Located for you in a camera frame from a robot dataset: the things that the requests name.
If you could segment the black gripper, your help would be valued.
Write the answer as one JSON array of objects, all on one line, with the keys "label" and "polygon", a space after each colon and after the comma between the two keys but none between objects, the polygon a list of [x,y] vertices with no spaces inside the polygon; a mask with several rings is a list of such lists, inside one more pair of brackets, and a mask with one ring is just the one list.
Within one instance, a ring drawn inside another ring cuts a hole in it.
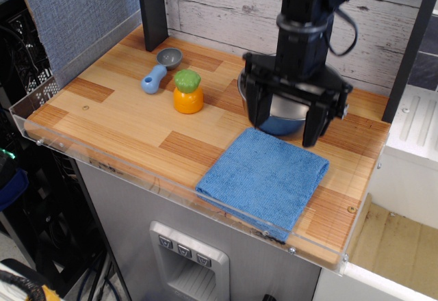
[{"label": "black gripper", "polygon": [[[306,79],[326,64],[326,56],[332,52],[331,28],[308,28],[279,31],[275,69],[288,77]],[[246,104],[248,118],[259,128],[270,117],[272,84],[252,75],[246,76]],[[325,134],[336,109],[325,103],[312,103],[305,121],[302,138],[304,147],[315,146]]]}]

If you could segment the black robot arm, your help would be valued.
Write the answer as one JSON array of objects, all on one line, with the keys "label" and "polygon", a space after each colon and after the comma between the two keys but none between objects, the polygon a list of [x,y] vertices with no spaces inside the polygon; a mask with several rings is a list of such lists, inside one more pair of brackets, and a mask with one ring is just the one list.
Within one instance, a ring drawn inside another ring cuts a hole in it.
[{"label": "black robot arm", "polygon": [[241,73],[247,115],[254,127],[269,120],[272,99],[279,96],[308,108],[302,137],[312,147],[331,121],[344,118],[353,86],[326,63],[334,16],[355,22],[340,10],[347,0],[282,0],[276,18],[279,35],[275,55],[244,54]]}]

